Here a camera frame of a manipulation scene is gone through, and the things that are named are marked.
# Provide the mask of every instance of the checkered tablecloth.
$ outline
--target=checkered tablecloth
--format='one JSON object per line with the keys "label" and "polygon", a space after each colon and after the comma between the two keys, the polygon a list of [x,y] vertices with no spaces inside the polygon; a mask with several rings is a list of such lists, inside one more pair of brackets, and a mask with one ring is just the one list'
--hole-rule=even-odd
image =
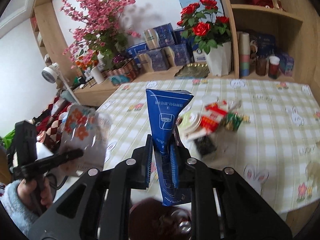
{"label": "checkered tablecloth", "polygon": [[[194,95],[191,111],[203,111],[208,98],[242,100],[239,113],[250,116],[237,133],[217,135],[215,158],[207,160],[213,168],[234,167],[243,175],[253,172],[254,187],[278,213],[305,206],[320,198],[320,108],[309,86],[256,80],[168,80],[123,84],[98,109],[113,119],[104,169],[114,168],[145,145],[151,133],[145,89],[187,90]],[[193,142],[185,145],[200,158]],[[147,196],[161,199],[155,166],[148,191],[133,191],[134,200]],[[259,184],[260,174],[267,172]]]}

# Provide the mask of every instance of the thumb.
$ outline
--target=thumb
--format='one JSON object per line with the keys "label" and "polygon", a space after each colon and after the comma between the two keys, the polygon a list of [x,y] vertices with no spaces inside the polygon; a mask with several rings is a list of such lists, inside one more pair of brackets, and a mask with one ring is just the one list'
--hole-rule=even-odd
{"label": "thumb", "polygon": [[31,181],[26,181],[25,179],[21,182],[21,193],[23,195],[30,195],[37,187],[37,182],[33,179]]}

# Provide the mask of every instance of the red rose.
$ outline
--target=red rose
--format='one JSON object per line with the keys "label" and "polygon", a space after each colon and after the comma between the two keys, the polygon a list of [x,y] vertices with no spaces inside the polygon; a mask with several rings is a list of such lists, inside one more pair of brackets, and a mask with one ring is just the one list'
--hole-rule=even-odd
{"label": "red rose", "polygon": [[217,16],[216,21],[217,22],[221,22],[221,23],[228,23],[229,22],[229,18],[225,17],[225,16]]}
{"label": "red rose", "polygon": [[183,20],[177,22],[177,25],[178,25],[178,26],[183,26]]}
{"label": "red rose", "polygon": [[217,6],[206,6],[205,7],[207,10],[218,10],[218,7]]}
{"label": "red rose", "polygon": [[181,14],[193,14],[196,11],[196,7],[194,5],[188,5],[187,7],[182,9]]}
{"label": "red rose", "polygon": [[200,0],[200,2],[204,5],[204,6],[211,6],[214,7],[217,5],[217,1],[216,0]]}
{"label": "red rose", "polygon": [[195,35],[205,36],[210,30],[210,24],[199,22],[196,26],[192,28],[192,30],[195,33]]}
{"label": "red rose", "polygon": [[194,6],[196,9],[200,8],[200,3],[196,2],[196,3],[192,3],[189,6]]}

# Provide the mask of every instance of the person's arm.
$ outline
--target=person's arm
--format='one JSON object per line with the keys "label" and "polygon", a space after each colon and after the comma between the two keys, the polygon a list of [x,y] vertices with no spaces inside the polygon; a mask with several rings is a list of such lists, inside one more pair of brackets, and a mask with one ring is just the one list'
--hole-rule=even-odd
{"label": "person's arm", "polygon": [[[45,190],[41,192],[41,203],[47,208],[52,204],[49,181],[44,181]],[[32,180],[26,183],[25,180],[16,180],[10,183],[4,189],[4,194],[0,197],[2,205],[7,213],[16,224],[16,226],[27,235],[31,225],[36,221],[38,216],[32,212],[30,194],[36,189],[37,183]]]}

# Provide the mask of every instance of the fluffy blue sleeve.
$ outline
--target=fluffy blue sleeve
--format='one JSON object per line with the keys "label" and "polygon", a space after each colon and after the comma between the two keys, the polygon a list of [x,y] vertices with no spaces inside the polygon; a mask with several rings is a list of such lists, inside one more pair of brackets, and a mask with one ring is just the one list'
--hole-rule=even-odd
{"label": "fluffy blue sleeve", "polygon": [[20,180],[16,180],[6,186],[0,200],[16,226],[22,233],[27,235],[31,225],[38,219],[38,216],[28,210],[19,199],[17,193],[19,184]]}

